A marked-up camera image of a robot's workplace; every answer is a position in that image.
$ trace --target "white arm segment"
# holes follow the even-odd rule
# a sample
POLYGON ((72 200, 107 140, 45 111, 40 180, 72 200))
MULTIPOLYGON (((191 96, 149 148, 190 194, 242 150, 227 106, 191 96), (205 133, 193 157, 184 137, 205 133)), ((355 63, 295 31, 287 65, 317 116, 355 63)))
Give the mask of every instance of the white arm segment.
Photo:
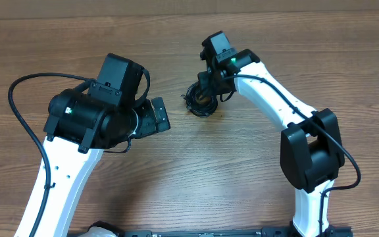
MULTIPOLYGON (((87 154, 83 154, 78 152, 78 144, 57 137, 52 142, 45 138, 43 147, 51 165, 51 183, 55 183, 55 187, 49 191, 36 236, 62 237, 68 232, 84 185, 103 150, 90 149, 87 154)), ((42 161, 32 195, 14 237, 29 236, 42 201, 45 175, 42 161)))
MULTIPOLYGON (((304 104, 293 96, 276 79, 268 73, 264 63, 251 63, 238 74, 252 75, 264 78, 277 87, 291 103, 293 103, 304 115, 311 117, 315 109, 304 104)), ((255 79, 235 78, 236 91, 254 103, 275 125, 278 131, 288 127, 288 124, 302 122, 304 119, 293 113, 293 109, 267 84, 255 79)))
MULTIPOLYGON (((320 233, 320 200, 321 193, 331 188, 334 180, 327 180, 315 187, 315 190, 308 194, 305 190, 295 189, 295 215, 293 225, 304 237, 315 237, 320 233)), ((327 220, 328 197, 324 198, 324 209, 322 212, 322 231, 325 231, 330 224, 327 220)))
MULTIPOLYGON (((293 96, 267 71, 264 63, 251 63, 243 68, 238 74, 258 76, 271 82, 280 90, 289 101, 294 104, 304 115, 312 117, 313 107, 306 105, 293 96)), ((304 121, 293 109, 267 84, 259 80, 249 78, 235 78, 236 91, 253 102, 275 125, 278 131, 282 131, 293 122, 298 124, 304 121)), ((293 225, 304 237, 315 237, 319 233, 319 210, 321 192, 333 186, 333 181, 326 181, 317 186, 313 192, 308 194, 305 190, 295 189, 295 216, 293 225)), ((324 212, 322 222, 323 230, 327 229, 328 198, 324 200, 324 212)))

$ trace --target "cable clip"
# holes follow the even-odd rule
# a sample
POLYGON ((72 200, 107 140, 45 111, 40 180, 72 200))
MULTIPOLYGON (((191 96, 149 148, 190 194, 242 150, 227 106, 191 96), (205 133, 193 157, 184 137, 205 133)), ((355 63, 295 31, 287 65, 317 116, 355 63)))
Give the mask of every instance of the cable clip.
MULTIPOLYGON (((320 192, 320 194, 322 195, 322 192, 320 192)), ((324 195, 324 197, 325 197, 325 198, 328 198, 327 194, 326 194, 326 195, 324 195)))
POLYGON ((55 183, 53 183, 51 186, 49 185, 45 185, 44 188, 47 190, 47 189, 51 189, 51 188, 54 188, 55 187, 55 183))

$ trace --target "coiled black cable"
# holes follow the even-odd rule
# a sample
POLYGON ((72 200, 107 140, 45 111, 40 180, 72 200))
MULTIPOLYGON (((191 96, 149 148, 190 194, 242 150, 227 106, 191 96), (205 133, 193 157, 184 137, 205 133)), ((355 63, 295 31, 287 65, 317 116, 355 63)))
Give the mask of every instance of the coiled black cable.
POLYGON ((218 101, 216 95, 210 96, 209 100, 205 103, 197 102, 204 98, 201 88, 199 87, 199 82, 192 84, 188 88, 187 94, 181 96, 186 100, 187 109, 197 117, 206 118, 212 115, 217 109, 218 101))

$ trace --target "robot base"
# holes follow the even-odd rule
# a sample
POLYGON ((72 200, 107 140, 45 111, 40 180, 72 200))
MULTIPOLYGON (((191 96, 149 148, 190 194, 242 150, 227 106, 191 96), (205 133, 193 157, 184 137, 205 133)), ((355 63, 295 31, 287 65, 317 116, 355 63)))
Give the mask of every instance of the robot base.
MULTIPOLYGON (((151 232, 150 230, 122 231, 110 224, 97 222, 89 227, 85 234, 68 235, 78 236, 109 236, 109 237, 301 237, 293 227, 292 222, 286 227, 262 227, 257 230, 198 230, 151 232)), ((325 237, 353 237, 351 227, 334 227, 330 225, 323 233, 325 237)))

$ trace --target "wooden table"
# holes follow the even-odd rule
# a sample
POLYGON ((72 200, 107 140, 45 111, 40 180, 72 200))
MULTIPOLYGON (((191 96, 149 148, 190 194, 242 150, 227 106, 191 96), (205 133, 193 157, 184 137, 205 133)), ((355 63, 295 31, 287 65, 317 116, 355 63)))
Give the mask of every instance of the wooden table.
MULTIPOLYGON (((125 155, 105 154, 71 230, 98 220, 163 231, 287 225, 294 194, 271 122, 239 95, 209 118, 189 114, 180 97, 205 68, 201 42, 219 30, 238 50, 258 54, 298 98, 337 114, 363 181, 332 193, 330 222, 379 236, 379 11, 0 21, 0 236, 17 229, 40 164, 9 108, 10 83, 36 72, 96 77, 107 53, 150 71, 149 97, 163 97, 172 129, 134 141, 125 155)), ((76 84, 40 78, 16 88, 14 100, 38 137, 49 100, 76 84)), ((346 161, 336 184, 354 179, 346 161)))

